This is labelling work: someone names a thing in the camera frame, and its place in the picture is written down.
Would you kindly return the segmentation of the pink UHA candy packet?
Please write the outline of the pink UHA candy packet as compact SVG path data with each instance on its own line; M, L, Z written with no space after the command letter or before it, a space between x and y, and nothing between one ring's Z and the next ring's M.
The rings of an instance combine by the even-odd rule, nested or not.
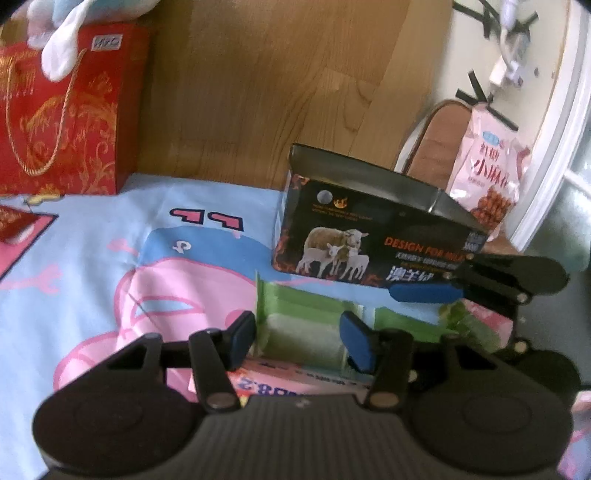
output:
M370 387L368 380L349 379L263 358L246 358L242 366L228 371L228 379L239 398L252 395L355 394L363 400Z

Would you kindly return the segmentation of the light green snack packet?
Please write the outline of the light green snack packet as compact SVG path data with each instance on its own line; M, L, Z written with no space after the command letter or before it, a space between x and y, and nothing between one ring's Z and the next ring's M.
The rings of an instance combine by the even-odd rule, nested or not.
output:
M339 319L351 311L363 317L365 307L287 285L256 279L256 357L346 374L346 347Z

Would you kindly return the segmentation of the dark green candy packet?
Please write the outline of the dark green candy packet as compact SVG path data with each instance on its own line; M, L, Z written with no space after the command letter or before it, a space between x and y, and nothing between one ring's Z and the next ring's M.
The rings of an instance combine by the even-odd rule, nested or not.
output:
M502 348L499 334L474 316L461 300L439 308L439 324L457 332L469 344L487 352L495 352Z

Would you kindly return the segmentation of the black open cardboard box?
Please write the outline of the black open cardboard box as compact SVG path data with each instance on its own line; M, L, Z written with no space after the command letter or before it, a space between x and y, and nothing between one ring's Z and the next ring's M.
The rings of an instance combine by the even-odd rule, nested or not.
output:
M373 287L437 281L488 235L445 191L303 144L276 215L273 268Z

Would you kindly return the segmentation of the pink twisted snack bag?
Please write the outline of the pink twisted snack bag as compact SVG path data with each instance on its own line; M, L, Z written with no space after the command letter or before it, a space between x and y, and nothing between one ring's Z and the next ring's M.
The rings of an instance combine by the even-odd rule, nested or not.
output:
M461 141L446 192L494 240L518 203L531 150L489 107L478 104Z

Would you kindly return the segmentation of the brown seat cushion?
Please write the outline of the brown seat cushion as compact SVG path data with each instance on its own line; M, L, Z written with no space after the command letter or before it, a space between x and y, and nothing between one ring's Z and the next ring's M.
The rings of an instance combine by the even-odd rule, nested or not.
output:
M445 190L471 114L472 109L459 100L438 103L417 126L401 174Z

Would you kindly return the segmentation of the peppa pig bed sheet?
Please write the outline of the peppa pig bed sheet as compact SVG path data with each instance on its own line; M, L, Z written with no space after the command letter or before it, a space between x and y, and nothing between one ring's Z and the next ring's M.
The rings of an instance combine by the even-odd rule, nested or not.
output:
M1 245L1 475L36 479L44 462L32 435L40 403L136 338L166 342L224 329L256 309L256 279L439 325L439 305L401 304L380 288L273 269L281 194L207 181L134 175L116 196L66 196ZM499 334L512 323L472 302Z

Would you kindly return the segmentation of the yellow duck plush toy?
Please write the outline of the yellow duck plush toy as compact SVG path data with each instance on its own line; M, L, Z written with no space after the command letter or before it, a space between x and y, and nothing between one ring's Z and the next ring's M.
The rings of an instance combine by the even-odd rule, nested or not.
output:
M35 207L43 204L44 202L59 201L61 198L61 194L37 194L27 196L23 199L23 203L29 207Z

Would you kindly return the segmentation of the brown wooden headboard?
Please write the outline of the brown wooden headboard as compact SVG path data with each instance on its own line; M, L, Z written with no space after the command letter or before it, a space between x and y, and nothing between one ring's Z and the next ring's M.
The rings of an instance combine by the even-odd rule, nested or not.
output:
M448 1L163 1L137 168L281 188L301 143L393 168L430 102Z

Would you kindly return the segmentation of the small red envelope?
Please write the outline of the small red envelope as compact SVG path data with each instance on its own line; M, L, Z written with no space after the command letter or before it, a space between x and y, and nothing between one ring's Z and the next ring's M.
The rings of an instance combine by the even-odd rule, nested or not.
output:
M0 207L0 241L15 237L36 221L36 215L12 207Z

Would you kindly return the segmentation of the red gift bag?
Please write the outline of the red gift bag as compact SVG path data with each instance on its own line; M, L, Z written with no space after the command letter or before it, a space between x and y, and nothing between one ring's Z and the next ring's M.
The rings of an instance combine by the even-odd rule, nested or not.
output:
M137 23L78 34L59 82L25 43L1 50L1 193L115 195L134 171L149 32Z

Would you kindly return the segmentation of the pink blue plush toy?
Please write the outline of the pink blue plush toy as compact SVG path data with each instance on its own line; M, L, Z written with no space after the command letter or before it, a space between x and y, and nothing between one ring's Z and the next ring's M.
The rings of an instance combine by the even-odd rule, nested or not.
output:
M135 20L159 3L159 0L26 1L27 44L41 51L44 76L51 82L59 82L73 72L82 26Z

